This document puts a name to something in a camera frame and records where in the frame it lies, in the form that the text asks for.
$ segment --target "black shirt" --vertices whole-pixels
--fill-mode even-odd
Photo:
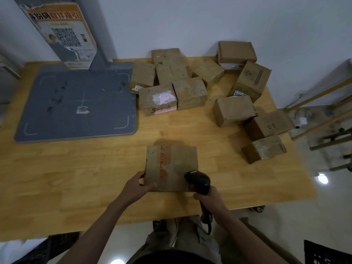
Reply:
[[[134,264],[145,264],[145,263],[168,263],[168,264],[195,264],[195,263],[200,263],[200,264],[214,264],[214,262],[211,262],[205,258],[202,258],[201,256],[186,252],[186,251],[181,251],[181,250],[174,250],[174,249],[169,249],[169,250],[161,250],[157,251],[154,253],[147,254],[143,257],[138,258]]]

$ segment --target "person's leg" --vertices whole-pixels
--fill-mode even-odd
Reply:
[[[218,242],[204,230],[198,215],[180,220],[175,248],[221,264]]]
[[[163,220],[154,231],[148,235],[145,244],[127,261],[126,264],[132,264],[138,258],[153,253],[159,250],[166,250],[170,248],[171,234],[167,229],[166,221]]]

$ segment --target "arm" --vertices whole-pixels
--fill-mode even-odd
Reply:
[[[249,263],[287,264],[282,257],[231,214],[215,187],[210,186],[208,195],[194,194],[193,197],[200,200],[213,214],[215,221],[227,231]]]
[[[155,183],[147,186],[139,184],[139,178],[143,178],[144,174],[144,171],[139,171],[126,182],[120,195],[108,205],[105,212],[72,246],[58,264],[96,264],[98,262],[121,214],[129,205],[155,187]]]

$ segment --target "barcode scanner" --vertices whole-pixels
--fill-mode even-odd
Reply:
[[[189,184],[194,185],[197,193],[207,195],[210,188],[210,178],[203,172],[192,170],[184,174],[184,178]],[[208,225],[208,234],[212,232],[213,215],[209,210],[200,202],[202,209],[201,221]]]

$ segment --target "wooden tabletop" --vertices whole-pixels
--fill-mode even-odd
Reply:
[[[193,69],[205,60],[188,58]],[[16,143],[15,130],[41,64],[22,71],[20,90],[0,129],[0,241],[86,230],[144,169],[147,145],[197,146],[199,170],[209,175],[229,209],[315,196],[287,133],[280,135],[286,154],[249,165],[241,153],[250,143],[243,128],[216,125],[214,101],[227,96],[237,75],[225,75],[210,89],[204,107],[150,117],[138,111],[138,129],[130,136]],[[259,114],[276,109],[267,88],[255,107]],[[118,224],[200,213],[191,193],[153,192],[131,205]]]

